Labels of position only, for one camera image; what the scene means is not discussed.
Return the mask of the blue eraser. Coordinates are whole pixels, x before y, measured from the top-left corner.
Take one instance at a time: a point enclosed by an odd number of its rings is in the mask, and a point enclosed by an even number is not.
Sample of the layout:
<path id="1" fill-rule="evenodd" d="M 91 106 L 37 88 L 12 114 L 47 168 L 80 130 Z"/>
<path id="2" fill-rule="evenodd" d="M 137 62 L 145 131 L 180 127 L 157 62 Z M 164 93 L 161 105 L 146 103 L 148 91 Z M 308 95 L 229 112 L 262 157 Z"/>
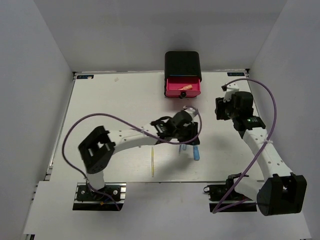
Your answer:
<path id="1" fill-rule="evenodd" d="M 193 146 L 193 159 L 195 161 L 199 161 L 200 160 L 200 152 L 199 152 L 199 148 L 197 145 Z"/>

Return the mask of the pink top drawer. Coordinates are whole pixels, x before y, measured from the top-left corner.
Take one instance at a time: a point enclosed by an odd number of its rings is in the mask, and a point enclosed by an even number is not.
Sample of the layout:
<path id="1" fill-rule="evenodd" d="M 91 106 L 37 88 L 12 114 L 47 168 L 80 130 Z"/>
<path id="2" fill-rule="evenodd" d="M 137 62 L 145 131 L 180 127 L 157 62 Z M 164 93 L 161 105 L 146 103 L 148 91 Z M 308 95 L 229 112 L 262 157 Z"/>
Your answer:
<path id="1" fill-rule="evenodd" d="M 192 85 L 192 90 L 180 91 L 183 86 Z M 167 98 L 195 98 L 201 94 L 201 79 L 197 76 L 172 76 L 165 80 L 164 95 Z"/>

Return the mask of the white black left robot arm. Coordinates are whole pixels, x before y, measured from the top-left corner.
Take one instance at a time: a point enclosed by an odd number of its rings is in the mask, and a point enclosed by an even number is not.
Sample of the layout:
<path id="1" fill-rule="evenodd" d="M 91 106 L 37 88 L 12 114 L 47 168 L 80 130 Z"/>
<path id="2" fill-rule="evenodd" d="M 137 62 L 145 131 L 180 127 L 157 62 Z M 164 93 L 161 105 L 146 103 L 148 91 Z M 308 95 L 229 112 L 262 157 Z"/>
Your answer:
<path id="1" fill-rule="evenodd" d="M 103 170 L 112 156 L 135 147 L 155 146 L 158 144 L 176 144 L 196 146 L 200 144 L 198 123 L 194 118 L 199 112 L 187 107 L 173 117 L 164 116 L 143 127 L 136 127 L 124 120 L 110 115 L 110 118 L 125 123 L 126 130 L 106 130 L 104 126 L 96 127 L 78 146 L 85 166 L 88 193 L 99 200 L 105 196 L 106 187 Z"/>

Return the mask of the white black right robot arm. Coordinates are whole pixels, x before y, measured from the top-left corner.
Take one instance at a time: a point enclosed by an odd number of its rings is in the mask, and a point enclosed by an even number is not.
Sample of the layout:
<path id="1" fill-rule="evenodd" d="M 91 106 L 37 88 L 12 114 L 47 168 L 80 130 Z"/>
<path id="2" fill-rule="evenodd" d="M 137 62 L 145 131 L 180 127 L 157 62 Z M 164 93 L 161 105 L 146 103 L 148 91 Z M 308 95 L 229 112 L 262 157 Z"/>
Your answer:
<path id="1" fill-rule="evenodd" d="M 258 163 L 263 182 L 258 182 L 243 173 L 230 175 L 226 181 L 225 195 L 236 200 L 254 201 L 264 216 L 297 214 L 303 207 L 307 181 L 303 175 L 296 175 L 284 163 L 266 130 L 262 119 L 253 114 L 253 95 L 246 91 L 237 91 L 227 99 L 215 100 L 215 114 L 218 120 L 232 120 L 234 129 L 248 145 L 254 161 Z"/>

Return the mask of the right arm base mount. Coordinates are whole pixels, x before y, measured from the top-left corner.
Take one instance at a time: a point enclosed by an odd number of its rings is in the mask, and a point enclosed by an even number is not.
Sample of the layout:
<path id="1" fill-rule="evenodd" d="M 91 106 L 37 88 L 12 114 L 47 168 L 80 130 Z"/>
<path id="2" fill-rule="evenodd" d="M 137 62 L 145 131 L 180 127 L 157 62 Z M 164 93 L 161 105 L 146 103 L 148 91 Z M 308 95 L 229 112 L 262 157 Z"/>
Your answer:
<path id="1" fill-rule="evenodd" d="M 227 193 L 227 191 L 232 187 L 235 179 L 240 177 L 241 173 L 229 175 L 225 183 L 221 184 L 210 184 L 203 188 L 203 192 L 209 196 L 209 210 L 212 213 L 214 208 L 217 206 L 221 198 Z M 230 195 L 224 200 L 224 202 L 219 206 L 223 208 L 227 205 L 242 201 L 247 197 L 233 190 Z M 223 209 L 222 213 L 245 213 L 245 212 L 257 212 L 256 203 L 251 199 L 248 201 Z"/>

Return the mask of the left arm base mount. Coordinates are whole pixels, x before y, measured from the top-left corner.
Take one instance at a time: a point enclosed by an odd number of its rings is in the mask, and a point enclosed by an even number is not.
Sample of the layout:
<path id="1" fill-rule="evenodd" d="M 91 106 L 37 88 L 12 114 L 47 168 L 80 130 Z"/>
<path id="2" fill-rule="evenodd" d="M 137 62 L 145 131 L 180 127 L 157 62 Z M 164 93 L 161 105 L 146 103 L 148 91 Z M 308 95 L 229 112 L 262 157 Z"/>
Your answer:
<path id="1" fill-rule="evenodd" d="M 73 201 L 73 211 L 117 212 L 124 205 L 126 183 L 106 183 L 97 193 L 90 190 L 86 183 L 78 183 Z"/>

